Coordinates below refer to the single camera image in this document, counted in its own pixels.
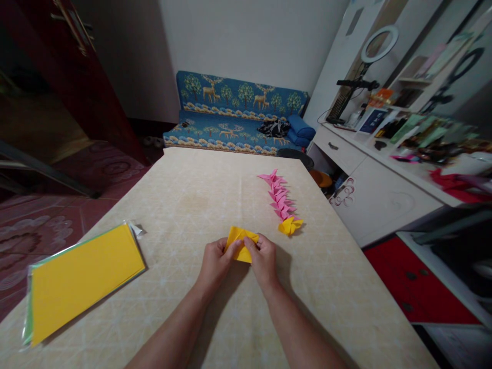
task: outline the shelf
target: shelf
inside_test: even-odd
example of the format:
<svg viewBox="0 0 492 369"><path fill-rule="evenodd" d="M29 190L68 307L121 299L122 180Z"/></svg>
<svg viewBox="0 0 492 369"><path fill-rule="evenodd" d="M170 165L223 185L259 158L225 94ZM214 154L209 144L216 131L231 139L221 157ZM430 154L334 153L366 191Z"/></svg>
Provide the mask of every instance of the shelf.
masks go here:
<svg viewBox="0 0 492 369"><path fill-rule="evenodd" d="M431 85L432 81L428 79L423 79L423 78L407 78L407 77L400 77L398 78L399 82L404 82L404 83L410 83L410 84L419 84L419 85Z"/></svg>

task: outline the black cloth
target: black cloth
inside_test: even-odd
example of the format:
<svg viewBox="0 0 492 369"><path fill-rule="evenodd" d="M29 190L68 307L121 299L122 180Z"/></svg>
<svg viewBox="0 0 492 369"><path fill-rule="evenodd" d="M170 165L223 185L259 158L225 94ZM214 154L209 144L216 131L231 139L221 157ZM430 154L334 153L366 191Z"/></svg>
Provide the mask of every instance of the black cloth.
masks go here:
<svg viewBox="0 0 492 369"><path fill-rule="evenodd" d="M287 136L287 132L291 128L289 121L281 121L279 119L274 121L263 122L261 127L257 130L263 133L266 137L278 137L282 138Z"/></svg>

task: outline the sofa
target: sofa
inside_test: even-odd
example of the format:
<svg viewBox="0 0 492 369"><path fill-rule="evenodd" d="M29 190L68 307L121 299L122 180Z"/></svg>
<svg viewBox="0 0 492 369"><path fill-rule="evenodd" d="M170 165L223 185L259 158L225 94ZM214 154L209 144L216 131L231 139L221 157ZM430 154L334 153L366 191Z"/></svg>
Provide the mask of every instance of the sofa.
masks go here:
<svg viewBox="0 0 492 369"><path fill-rule="evenodd" d="M282 148L302 150L315 135L304 121L308 93L231 78L179 71L179 124L163 135L166 147L276 155ZM264 121L289 120L284 138L257 131Z"/></svg>

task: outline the yellow origami paper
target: yellow origami paper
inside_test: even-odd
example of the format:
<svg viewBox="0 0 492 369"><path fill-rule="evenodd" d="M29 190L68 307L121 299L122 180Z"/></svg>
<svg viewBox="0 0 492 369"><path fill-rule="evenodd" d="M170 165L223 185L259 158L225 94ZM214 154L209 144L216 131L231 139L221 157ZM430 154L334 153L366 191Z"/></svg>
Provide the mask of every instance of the yellow origami paper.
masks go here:
<svg viewBox="0 0 492 369"><path fill-rule="evenodd" d="M304 223L304 220L294 220L294 217L292 216L280 223L278 225L278 230L290 236L296 231L296 229L301 228L302 223Z"/></svg>
<svg viewBox="0 0 492 369"><path fill-rule="evenodd" d="M225 250L224 252L227 251L229 246L237 239L244 240L244 238L248 236L250 239L253 240L254 243L257 243L260 236L258 236L256 233L247 231L243 228L238 228L238 227L231 227L231 230L229 231L229 237L227 238L227 243L225 244ZM243 262L248 262L251 264L251 254L247 250L246 246L244 246L244 243L242 244L242 247L239 249L238 252L236 252L236 255L234 255L234 260L237 261L243 261Z"/></svg>

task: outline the hand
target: hand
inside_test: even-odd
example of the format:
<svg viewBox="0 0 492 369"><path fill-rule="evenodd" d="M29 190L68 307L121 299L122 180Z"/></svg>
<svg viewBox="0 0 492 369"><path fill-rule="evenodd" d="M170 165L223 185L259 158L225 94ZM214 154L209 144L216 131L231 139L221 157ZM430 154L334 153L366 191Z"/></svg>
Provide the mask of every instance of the hand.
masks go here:
<svg viewBox="0 0 492 369"><path fill-rule="evenodd" d="M272 289L280 286L278 281L275 254L277 246L268 238L259 234L258 243L255 244L249 237L244 238L244 245L251 254L251 264L256 280L263 294L268 294Z"/></svg>
<svg viewBox="0 0 492 369"><path fill-rule="evenodd" d="M236 240L224 253L226 242L227 238L221 238L215 242L207 243L205 246L203 262L195 287L204 293L208 299L211 299L219 288L231 267L234 254L242 245L241 240Z"/></svg>

